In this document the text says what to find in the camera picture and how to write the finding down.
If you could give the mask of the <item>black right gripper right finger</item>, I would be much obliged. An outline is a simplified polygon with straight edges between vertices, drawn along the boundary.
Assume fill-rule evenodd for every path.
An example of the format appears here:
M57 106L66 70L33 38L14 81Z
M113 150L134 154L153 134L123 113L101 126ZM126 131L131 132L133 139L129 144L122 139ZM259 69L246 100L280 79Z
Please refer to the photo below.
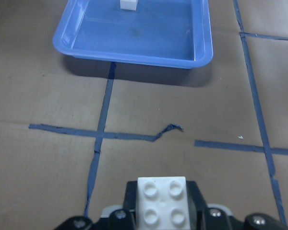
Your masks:
M227 230L226 213L217 206L209 206L197 183L186 181L191 230Z

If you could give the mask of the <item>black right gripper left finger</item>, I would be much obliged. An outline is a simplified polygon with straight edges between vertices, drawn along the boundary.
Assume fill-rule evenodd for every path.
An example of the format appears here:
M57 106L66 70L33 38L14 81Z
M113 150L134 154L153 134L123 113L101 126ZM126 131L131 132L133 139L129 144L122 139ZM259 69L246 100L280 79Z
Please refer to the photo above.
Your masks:
M137 181L127 182L121 208L114 210L108 218L108 230L137 229Z

